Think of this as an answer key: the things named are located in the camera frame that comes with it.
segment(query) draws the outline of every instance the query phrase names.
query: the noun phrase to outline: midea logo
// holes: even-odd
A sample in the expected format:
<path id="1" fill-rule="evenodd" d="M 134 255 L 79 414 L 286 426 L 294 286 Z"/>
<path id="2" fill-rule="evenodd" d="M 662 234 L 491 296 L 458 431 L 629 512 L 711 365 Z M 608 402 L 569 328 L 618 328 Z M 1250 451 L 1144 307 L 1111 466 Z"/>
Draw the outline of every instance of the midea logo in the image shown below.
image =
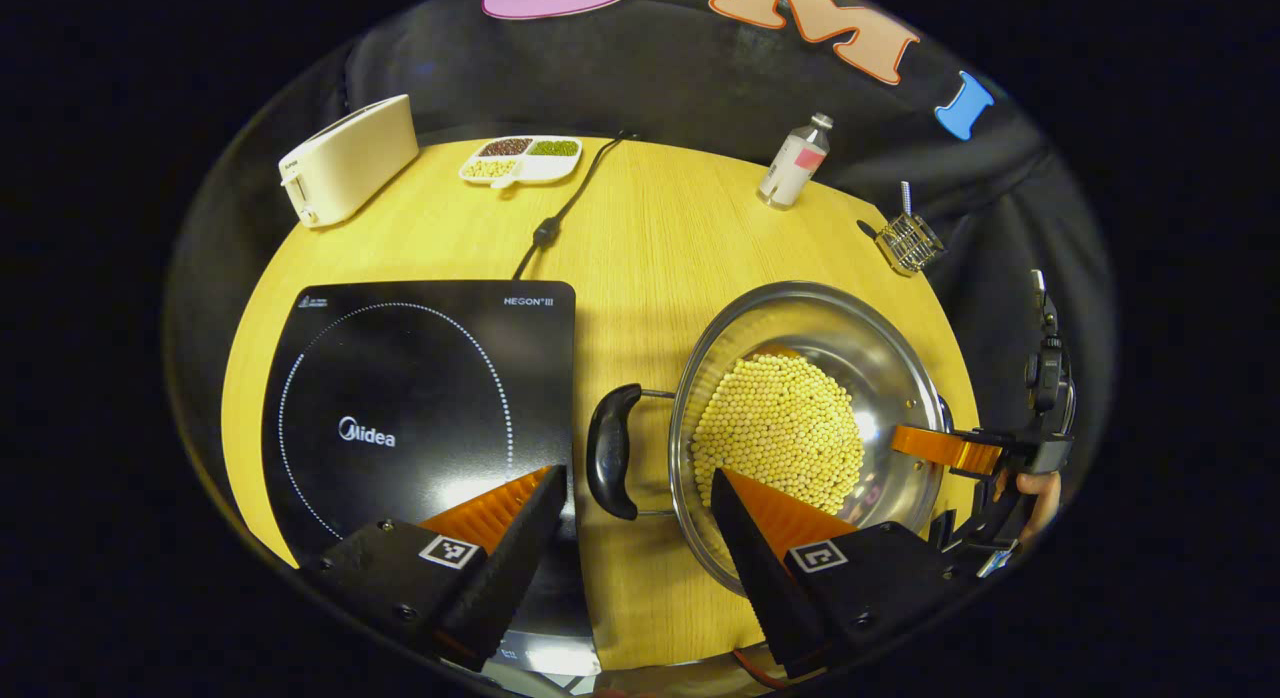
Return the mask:
<path id="1" fill-rule="evenodd" d="M 356 419 L 352 416 L 343 416 L 343 419 L 338 421 L 338 435 L 343 441 L 362 441 L 365 443 L 374 443 L 390 448 L 396 447 L 394 435 L 388 435 L 387 433 L 379 433 L 376 429 L 358 425 Z"/>

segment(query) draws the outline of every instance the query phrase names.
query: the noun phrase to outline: yellow beans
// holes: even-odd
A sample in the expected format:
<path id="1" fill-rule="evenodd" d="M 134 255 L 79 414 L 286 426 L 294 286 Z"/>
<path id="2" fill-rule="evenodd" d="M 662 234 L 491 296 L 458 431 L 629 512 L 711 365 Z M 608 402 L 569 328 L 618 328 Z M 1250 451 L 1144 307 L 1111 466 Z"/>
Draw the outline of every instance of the yellow beans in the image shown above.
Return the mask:
<path id="1" fill-rule="evenodd" d="M 499 175 L 506 175 L 511 166 L 516 165 L 513 160 L 476 160 L 471 161 L 466 168 L 462 169 L 462 175 L 467 178 L 498 178 Z"/>
<path id="2" fill-rule="evenodd" d="M 863 439 L 849 392 L 803 357 L 739 360 L 694 429 L 694 478 L 710 506 L 712 476 L 731 467 L 836 515 L 858 483 Z"/>

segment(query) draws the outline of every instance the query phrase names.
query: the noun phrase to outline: letter m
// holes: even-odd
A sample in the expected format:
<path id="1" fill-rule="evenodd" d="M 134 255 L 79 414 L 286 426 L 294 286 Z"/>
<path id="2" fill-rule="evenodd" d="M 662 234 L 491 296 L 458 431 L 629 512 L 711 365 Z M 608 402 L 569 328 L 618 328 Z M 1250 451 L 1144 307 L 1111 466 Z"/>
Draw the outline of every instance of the letter m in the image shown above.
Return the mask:
<path id="1" fill-rule="evenodd" d="M 787 22 L 778 15 L 778 0 L 710 0 L 712 10 L 736 20 L 772 28 L 783 28 Z M 890 86 L 901 82 L 897 64 L 906 46 L 919 42 L 919 37 L 887 15 L 868 6 L 837 6 L 832 0 L 787 0 L 800 36 L 810 44 L 826 41 L 854 31 L 844 44 L 836 44 L 836 55 L 854 68 L 882 79 Z"/>

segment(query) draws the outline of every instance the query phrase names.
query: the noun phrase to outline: plastic bottle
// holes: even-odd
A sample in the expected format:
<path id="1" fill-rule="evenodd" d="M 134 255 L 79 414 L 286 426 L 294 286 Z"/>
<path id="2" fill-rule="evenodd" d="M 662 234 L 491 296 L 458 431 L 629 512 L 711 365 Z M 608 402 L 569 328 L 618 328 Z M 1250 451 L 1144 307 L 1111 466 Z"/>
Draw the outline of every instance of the plastic bottle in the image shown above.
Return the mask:
<path id="1" fill-rule="evenodd" d="M 760 181 L 760 187 L 755 188 L 755 196 L 764 201 L 764 205 L 778 210 L 787 210 L 795 205 L 800 188 L 813 178 L 813 172 L 818 170 L 827 158 L 827 151 L 831 150 L 831 143 L 827 142 L 827 131 L 831 131 L 831 118 L 815 113 L 809 119 L 809 126 L 787 133 L 778 155 L 773 156 L 773 164 Z"/>

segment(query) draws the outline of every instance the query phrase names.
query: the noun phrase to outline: stainless steel pot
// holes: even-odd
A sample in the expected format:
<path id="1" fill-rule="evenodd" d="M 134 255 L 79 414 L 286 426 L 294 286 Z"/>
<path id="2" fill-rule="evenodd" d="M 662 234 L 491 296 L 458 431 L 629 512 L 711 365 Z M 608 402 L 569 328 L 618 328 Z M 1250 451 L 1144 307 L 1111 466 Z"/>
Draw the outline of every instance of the stainless steel pot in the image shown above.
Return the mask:
<path id="1" fill-rule="evenodd" d="M 641 396 L 672 398 L 668 471 L 676 519 L 703 567 L 740 596 L 742 584 L 716 519 L 699 501 L 689 446 L 721 378 L 733 361 L 764 346 L 800 352 L 850 393 L 865 455 L 861 479 L 837 512 L 841 520 L 856 526 L 892 520 L 922 530 L 942 467 L 892 451 L 892 429 L 905 423 L 951 430 L 946 402 L 884 316 L 845 292 L 808 282 L 762 286 L 730 304 L 698 339 L 675 393 L 627 384 L 604 396 L 588 429 L 591 496 L 617 517 L 641 515 L 623 485 L 630 461 L 627 414 Z"/>

